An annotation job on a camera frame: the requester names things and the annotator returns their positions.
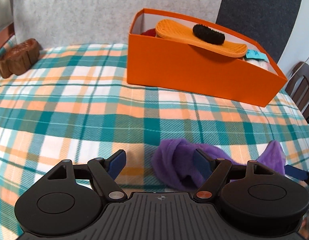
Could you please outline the orange storage box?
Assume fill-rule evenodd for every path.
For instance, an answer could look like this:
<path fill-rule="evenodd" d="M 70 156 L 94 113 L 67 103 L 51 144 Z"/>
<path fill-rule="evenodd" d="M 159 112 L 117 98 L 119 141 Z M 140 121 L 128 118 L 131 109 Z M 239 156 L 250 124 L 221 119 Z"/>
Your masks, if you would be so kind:
<path fill-rule="evenodd" d="M 266 52 L 256 41 L 221 25 L 175 12 L 144 8 L 135 15 L 129 31 L 129 84 L 182 90 L 265 107 L 287 82 L 272 58 L 267 62 L 269 70 L 265 70 L 241 58 L 142 34 L 166 19 L 190 28 L 203 24 L 224 33 L 228 41 Z"/>

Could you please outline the light grey felt panel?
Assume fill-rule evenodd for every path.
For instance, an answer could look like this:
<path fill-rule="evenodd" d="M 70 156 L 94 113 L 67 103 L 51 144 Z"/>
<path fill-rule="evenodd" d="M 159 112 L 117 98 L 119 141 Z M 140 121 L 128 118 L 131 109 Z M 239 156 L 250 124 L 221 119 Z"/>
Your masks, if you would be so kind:
<path fill-rule="evenodd" d="M 144 8 L 215 22 L 222 0 L 13 0 L 16 39 L 43 48 L 125 43 L 135 14 Z"/>

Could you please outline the brown wooden stump ornament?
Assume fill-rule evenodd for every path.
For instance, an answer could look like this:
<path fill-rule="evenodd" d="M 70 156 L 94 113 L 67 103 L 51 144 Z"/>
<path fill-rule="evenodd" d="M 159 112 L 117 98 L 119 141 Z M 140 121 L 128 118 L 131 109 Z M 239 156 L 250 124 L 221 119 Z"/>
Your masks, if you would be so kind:
<path fill-rule="evenodd" d="M 12 74 L 19 76 L 27 72 L 39 60 L 40 48 L 34 38 L 15 45 L 0 57 L 1 77 L 7 79 Z"/>

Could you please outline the orange honeycomb silicone mat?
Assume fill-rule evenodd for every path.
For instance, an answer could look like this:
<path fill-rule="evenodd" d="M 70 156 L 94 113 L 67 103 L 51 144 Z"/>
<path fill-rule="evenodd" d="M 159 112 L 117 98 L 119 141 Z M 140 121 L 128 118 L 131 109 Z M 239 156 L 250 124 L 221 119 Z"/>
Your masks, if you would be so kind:
<path fill-rule="evenodd" d="M 223 33 L 202 24 L 190 28 L 174 20 L 164 19 L 156 24 L 155 32 L 160 38 L 189 44 L 228 57 L 243 57 L 248 51 L 246 44 L 227 41 Z"/>

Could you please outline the dark grey felt panel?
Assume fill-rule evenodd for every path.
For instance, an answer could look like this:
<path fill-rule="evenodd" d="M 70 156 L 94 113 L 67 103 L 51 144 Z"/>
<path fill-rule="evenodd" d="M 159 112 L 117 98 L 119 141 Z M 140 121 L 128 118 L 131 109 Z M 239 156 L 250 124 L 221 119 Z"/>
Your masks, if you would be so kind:
<path fill-rule="evenodd" d="M 278 62 L 301 0 L 222 0 L 216 23 L 258 42 Z"/>

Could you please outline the white plush toy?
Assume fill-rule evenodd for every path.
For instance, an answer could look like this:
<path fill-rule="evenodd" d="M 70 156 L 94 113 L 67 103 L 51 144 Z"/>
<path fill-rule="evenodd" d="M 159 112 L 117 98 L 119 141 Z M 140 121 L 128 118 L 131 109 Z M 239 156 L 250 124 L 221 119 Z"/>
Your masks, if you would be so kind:
<path fill-rule="evenodd" d="M 273 74 L 277 74 L 277 72 L 273 69 L 273 67 L 271 66 L 270 63 L 266 62 L 266 61 L 263 61 L 263 60 L 256 60 L 256 59 L 246 59 L 246 58 L 243 58 L 244 61 L 250 63 L 250 64 L 253 64 L 257 67 L 260 67 L 264 70 L 267 70 Z"/>

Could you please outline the red plush toy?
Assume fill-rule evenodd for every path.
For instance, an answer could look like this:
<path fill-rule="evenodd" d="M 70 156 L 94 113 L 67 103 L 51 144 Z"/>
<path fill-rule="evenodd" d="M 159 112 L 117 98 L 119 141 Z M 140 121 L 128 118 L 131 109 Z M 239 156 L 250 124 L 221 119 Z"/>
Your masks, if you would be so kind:
<path fill-rule="evenodd" d="M 150 36 L 150 37 L 156 37 L 156 31 L 155 31 L 155 28 L 153 29 L 149 29 L 147 31 L 144 31 L 143 33 L 141 33 L 141 35 L 143 36 Z"/>

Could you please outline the purple plush cloth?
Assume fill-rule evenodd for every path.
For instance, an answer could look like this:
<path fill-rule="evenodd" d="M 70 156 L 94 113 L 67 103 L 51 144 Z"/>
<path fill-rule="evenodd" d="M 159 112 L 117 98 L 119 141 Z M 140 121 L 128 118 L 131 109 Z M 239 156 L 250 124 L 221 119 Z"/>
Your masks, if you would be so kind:
<path fill-rule="evenodd" d="M 170 188 L 179 191 L 198 189 L 205 179 L 193 165 L 193 154 L 202 150 L 213 159 L 224 158 L 237 165 L 222 149 L 210 144 L 194 144 L 186 139 L 162 140 L 155 150 L 151 164 L 157 178 Z M 271 141 L 264 152 L 257 158 L 259 163 L 284 175 L 286 156 L 278 141 Z"/>

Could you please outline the light blue wet wipes pack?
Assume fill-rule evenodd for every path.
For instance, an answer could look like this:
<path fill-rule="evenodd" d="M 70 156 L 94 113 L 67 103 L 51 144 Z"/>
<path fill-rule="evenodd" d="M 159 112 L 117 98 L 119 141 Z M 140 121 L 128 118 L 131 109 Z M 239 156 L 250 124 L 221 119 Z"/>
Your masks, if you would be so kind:
<path fill-rule="evenodd" d="M 267 55 L 257 50 L 248 49 L 244 57 L 246 59 L 253 59 L 253 60 L 269 62 Z"/>

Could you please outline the dark wooden chair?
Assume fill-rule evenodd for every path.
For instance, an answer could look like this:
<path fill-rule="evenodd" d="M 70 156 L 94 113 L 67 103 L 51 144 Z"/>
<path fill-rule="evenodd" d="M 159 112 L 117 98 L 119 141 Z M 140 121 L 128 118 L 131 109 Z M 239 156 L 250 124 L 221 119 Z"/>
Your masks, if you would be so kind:
<path fill-rule="evenodd" d="M 309 125 L 309 65 L 306 62 L 295 65 L 285 91 Z"/>

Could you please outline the plaid tablecloth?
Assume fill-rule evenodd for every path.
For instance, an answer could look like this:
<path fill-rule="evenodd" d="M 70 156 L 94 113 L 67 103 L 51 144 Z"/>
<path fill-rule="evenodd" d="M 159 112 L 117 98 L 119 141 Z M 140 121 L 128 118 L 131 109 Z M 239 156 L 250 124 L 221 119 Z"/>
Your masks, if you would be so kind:
<path fill-rule="evenodd" d="M 62 159 L 85 164 L 119 149 L 128 191 L 166 191 L 151 156 L 161 140 L 221 148 L 239 163 L 277 140 L 287 163 L 309 170 L 309 126 L 280 91 L 266 107 L 170 89 L 129 85 L 127 45 L 43 50 L 26 74 L 0 76 L 0 239 L 16 239 L 18 197 Z"/>

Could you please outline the black fuzzy roll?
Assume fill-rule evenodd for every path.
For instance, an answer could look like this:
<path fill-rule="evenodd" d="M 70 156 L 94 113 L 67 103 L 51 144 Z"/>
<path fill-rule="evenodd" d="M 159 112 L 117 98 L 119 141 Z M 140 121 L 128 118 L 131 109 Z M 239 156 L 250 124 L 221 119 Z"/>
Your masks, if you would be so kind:
<path fill-rule="evenodd" d="M 225 42 L 225 35 L 223 33 L 215 31 L 202 24 L 194 25 L 192 28 L 192 32 L 195 37 L 203 40 L 206 43 L 222 45 Z"/>

